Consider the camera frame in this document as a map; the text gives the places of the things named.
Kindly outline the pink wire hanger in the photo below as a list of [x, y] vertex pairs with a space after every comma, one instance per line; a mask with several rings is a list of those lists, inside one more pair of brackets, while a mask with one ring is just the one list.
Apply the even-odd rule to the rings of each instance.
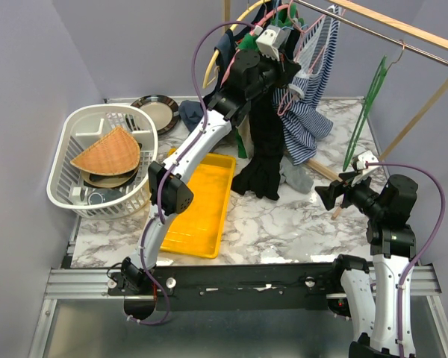
[[[342, 15], [343, 9], [332, 5], [327, 10]], [[340, 22], [322, 15], [302, 35], [294, 60], [301, 69], [279, 96], [278, 114], [286, 113], [292, 104], [303, 101], [315, 108], [326, 89], [337, 52]]]

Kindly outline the blue white striped tank top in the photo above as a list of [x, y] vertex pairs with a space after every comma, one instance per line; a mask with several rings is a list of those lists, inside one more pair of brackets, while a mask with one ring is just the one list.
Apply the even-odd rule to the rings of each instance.
[[282, 125], [285, 148], [293, 164], [314, 157], [317, 142], [327, 137], [333, 122], [318, 112], [337, 51], [340, 22], [321, 16], [299, 41], [294, 60], [301, 69], [284, 89], [277, 89], [273, 106]]

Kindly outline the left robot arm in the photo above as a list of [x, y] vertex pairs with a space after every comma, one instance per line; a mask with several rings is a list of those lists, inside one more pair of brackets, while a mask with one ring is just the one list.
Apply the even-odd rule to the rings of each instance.
[[122, 261], [120, 269], [124, 285], [132, 293], [141, 295], [156, 284], [151, 271], [170, 225], [193, 200], [187, 184], [197, 166], [243, 121], [254, 100], [271, 88], [288, 85], [300, 69], [296, 61], [283, 53], [269, 57], [254, 50], [239, 51], [228, 77], [205, 106], [197, 127], [165, 161], [149, 165], [149, 216], [137, 250]]

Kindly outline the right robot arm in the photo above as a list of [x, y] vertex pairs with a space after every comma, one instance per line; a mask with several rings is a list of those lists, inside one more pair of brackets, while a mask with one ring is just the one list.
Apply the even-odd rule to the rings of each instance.
[[339, 255], [329, 272], [329, 285], [345, 292], [353, 325], [350, 357], [415, 357], [411, 329], [411, 261], [416, 237], [407, 223], [417, 200], [418, 185], [404, 175], [391, 175], [381, 192], [367, 178], [352, 185], [354, 176], [342, 174], [316, 192], [327, 210], [338, 197], [367, 219], [372, 262]]

